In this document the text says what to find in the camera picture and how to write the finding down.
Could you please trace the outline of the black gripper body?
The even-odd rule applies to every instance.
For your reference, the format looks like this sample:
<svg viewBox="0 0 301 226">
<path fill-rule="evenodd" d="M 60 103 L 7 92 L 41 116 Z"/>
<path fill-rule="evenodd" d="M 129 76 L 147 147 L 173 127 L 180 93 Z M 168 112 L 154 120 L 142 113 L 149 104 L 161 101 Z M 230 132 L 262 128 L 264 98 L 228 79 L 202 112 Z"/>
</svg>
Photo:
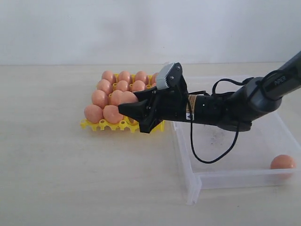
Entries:
<svg viewBox="0 0 301 226">
<path fill-rule="evenodd" d="M 149 123 L 139 123 L 140 132 L 150 133 L 163 120 L 182 121 L 186 117 L 188 97 L 187 84 L 184 77 L 174 88 L 157 90 L 153 102 L 149 102 Z"/>
</svg>

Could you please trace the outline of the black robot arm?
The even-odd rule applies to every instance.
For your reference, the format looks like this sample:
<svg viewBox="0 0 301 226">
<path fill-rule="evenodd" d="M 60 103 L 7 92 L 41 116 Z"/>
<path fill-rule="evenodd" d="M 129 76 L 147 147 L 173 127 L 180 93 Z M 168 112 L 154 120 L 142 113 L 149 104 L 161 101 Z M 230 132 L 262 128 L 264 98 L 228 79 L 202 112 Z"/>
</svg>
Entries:
<svg viewBox="0 0 301 226">
<path fill-rule="evenodd" d="M 120 104 L 119 113 L 136 120 L 142 133 L 161 121 L 217 126 L 227 131 L 249 131 L 252 122 L 277 110 L 283 96 L 301 87 L 301 56 L 292 57 L 264 77 L 238 82 L 234 92 L 189 92 L 180 63 L 171 63 L 157 75 L 154 88 L 138 91 L 136 103 Z"/>
</svg>

